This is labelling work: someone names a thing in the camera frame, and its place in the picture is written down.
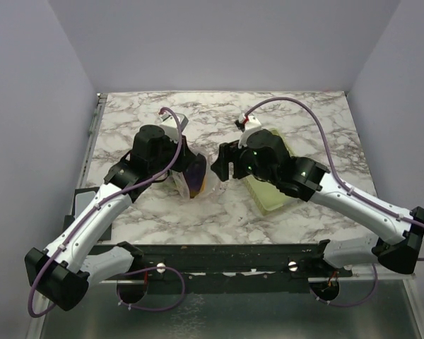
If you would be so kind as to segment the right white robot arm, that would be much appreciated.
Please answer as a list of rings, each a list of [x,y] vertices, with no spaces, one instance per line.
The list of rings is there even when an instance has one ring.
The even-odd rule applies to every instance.
[[[404,275],[414,272],[424,235],[416,223],[424,209],[399,208],[354,187],[345,189],[326,166],[292,156],[282,138],[266,129],[253,133],[246,145],[220,144],[211,169],[222,182],[252,175],[286,196],[330,208],[370,230],[364,237],[326,242],[323,252],[310,259],[316,275],[370,263]]]

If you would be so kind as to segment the clear zip top bag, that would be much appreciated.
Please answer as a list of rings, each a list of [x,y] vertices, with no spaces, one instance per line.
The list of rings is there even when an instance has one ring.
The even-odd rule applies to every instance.
[[[201,152],[193,153],[182,172],[170,170],[168,186],[176,189],[184,200],[203,199],[213,194],[220,182],[211,170],[210,157]]]

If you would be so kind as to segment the dark purple toy eggplant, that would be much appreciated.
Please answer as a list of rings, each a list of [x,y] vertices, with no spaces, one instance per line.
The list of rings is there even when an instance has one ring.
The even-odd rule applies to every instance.
[[[193,163],[184,171],[184,179],[189,190],[190,198],[199,195],[203,178],[206,175],[206,165],[206,158],[198,154]]]

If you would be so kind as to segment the green perforated plastic basket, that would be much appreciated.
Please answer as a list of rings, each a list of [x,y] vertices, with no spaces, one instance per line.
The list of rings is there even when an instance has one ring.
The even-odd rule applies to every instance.
[[[263,216],[287,208],[298,202],[297,198],[286,196],[274,185],[261,182],[253,176],[245,177],[242,182]]]

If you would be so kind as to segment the yellow toy bell pepper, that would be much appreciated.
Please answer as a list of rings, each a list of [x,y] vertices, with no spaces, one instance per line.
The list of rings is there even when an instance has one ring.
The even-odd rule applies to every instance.
[[[209,184],[209,179],[208,179],[208,176],[205,175],[201,184],[201,188],[199,190],[200,194],[205,195],[209,192],[208,184]]]

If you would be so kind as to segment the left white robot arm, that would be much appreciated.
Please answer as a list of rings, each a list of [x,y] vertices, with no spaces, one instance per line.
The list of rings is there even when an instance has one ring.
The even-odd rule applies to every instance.
[[[90,287],[116,275],[132,279],[148,273],[180,272],[164,262],[151,262],[128,242],[92,255],[90,250],[105,230],[159,177],[179,170],[186,152],[181,126],[142,126],[134,145],[113,164],[85,210],[44,249],[32,248],[25,255],[30,283],[28,313],[33,318],[54,307],[73,309]]]

